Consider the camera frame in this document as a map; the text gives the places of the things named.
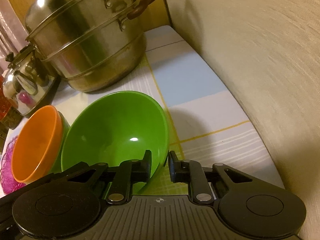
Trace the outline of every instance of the brown handle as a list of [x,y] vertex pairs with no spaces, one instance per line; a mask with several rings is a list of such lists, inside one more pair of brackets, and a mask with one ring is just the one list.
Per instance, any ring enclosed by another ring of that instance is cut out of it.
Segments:
[[134,10],[127,14],[127,18],[132,20],[138,17],[140,14],[144,12],[144,10],[148,7],[149,4],[153,3],[155,0],[140,0],[138,6],[134,8]]
[[7,56],[5,56],[5,61],[7,61],[7,62],[12,62],[14,60],[14,54],[13,54],[13,52],[11,51],[11,52],[9,52],[9,54],[7,55]]

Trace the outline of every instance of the crosshair mark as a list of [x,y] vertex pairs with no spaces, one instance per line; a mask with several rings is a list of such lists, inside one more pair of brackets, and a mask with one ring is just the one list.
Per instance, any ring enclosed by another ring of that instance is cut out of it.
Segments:
[[162,203],[163,201],[165,201],[163,198],[157,198],[155,201],[157,201],[158,203]]

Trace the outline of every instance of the table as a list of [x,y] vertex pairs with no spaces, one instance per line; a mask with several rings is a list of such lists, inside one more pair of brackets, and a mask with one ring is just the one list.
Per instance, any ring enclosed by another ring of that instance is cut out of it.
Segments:
[[[165,110],[170,150],[179,159],[202,166],[225,163],[247,174],[284,187],[254,126],[204,60],[170,26],[146,32],[147,50],[140,64],[120,82],[96,93],[82,93],[61,84],[52,102],[72,124],[92,102],[104,95],[135,90],[153,97]],[[10,130],[4,145],[17,136],[24,119]],[[154,176],[143,193],[186,194],[187,186],[170,182],[168,166]]]

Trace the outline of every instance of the stainless steel kettle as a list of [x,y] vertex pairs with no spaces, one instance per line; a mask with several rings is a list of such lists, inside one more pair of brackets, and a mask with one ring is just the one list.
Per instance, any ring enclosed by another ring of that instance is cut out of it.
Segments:
[[51,103],[60,83],[54,68],[41,59],[32,44],[16,56],[11,52],[6,57],[10,64],[2,84],[4,96],[13,101],[15,108],[27,118]]

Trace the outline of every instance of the kettle lid knob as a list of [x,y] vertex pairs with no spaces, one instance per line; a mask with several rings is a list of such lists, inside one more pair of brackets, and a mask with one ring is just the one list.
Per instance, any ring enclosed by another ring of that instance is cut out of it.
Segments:
[[14,54],[13,52],[10,52],[6,57],[5,57],[5,61],[7,62],[12,62],[14,60]]

